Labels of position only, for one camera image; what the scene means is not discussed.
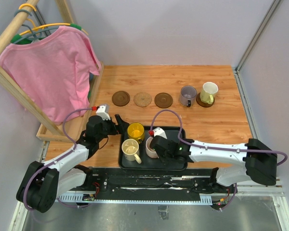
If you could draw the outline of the yellow glass mug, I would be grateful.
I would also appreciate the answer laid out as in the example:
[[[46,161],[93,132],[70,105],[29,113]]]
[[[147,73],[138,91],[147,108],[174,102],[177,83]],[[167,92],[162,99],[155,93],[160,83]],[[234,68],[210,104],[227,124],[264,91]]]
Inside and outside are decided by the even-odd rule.
[[[145,129],[141,123],[131,123],[127,128],[127,134],[130,139],[136,140],[139,144],[144,141]]]

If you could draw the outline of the pale green octagonal mug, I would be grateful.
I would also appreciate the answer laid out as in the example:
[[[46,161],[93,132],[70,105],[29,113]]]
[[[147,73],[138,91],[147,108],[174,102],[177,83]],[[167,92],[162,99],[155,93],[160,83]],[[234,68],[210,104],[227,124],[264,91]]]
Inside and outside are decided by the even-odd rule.
[[[213,104],[215,95],[217,94],[219,88],[213,82],[206,82],[202,86],[202,90],[200,93],[200,100],[206,104]]]

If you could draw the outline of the woven rattan coaster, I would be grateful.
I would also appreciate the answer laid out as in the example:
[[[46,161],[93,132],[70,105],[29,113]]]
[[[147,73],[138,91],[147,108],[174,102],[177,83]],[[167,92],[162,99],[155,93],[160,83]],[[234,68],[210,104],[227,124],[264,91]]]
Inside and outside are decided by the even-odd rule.
[[[133,101],[139,107],[147,107],[152,102],[152,97],[147,92],[139,92],[134,96]]]

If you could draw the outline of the cream yellow mug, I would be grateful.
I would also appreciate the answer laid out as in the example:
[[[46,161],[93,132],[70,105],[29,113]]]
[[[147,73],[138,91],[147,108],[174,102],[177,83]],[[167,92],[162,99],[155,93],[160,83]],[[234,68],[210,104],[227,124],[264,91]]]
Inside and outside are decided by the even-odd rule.
[[[121,145],[121,150],[128,161],[136,161],[141,164],[139,143],[134,139],[127,139]]]

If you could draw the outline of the pink mug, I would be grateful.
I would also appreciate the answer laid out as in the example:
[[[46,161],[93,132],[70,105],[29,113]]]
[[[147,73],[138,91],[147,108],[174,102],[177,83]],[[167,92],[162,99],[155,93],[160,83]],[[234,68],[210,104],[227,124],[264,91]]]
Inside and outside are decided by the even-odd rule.
[[[150,147],[150,144],[151,144],[151,141],[152,141],[152,140],[153,140],[152,137],[149,137],[149,138],[146,140],[146,143],[145,143],[145,151],[146,151],[147,156],[149,156],[149,157],[152,158],[152,159],[157,159],[157,158],[158,158],[157,152]]]

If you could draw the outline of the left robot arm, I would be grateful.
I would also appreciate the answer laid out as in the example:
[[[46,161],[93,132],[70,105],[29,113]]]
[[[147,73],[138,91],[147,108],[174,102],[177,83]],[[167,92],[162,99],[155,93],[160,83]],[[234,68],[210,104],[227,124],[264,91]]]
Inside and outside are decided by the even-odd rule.
[[[48,211],[55,200],[65,192],[81,188],[89,190],[93,186],[92,170],[81,162],[90,159],[100,148],[100,142],[111,135],[122,135],[129,124],[115,115],[116,122],[91,116],[79,139],[73,146],[54,159],[44,163],[32,162],[24,175],[16,194],[29,211]]]

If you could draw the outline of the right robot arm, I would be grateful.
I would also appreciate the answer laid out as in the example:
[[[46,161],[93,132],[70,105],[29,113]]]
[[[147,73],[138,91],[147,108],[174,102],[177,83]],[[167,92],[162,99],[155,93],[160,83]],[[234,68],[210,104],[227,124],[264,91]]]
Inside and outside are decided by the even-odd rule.
[[[214,144],[181,139],[179,142],[155,136],[150,148],[163,163],[219,162],[230,167],[219,167],[209,179],[209,188],[218,193],[226,186],[252,180],[255,183],[276,184],[277,154],[258,139],[240,144]]]

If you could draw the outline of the purple mug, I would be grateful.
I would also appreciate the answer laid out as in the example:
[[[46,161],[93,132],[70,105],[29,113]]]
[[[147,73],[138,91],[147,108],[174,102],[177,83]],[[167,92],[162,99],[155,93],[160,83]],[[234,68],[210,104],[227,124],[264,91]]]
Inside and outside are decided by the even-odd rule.
[[[196,101],[197,90],[193,86],[181,88],[179,102],[182,106],[191,107]]]

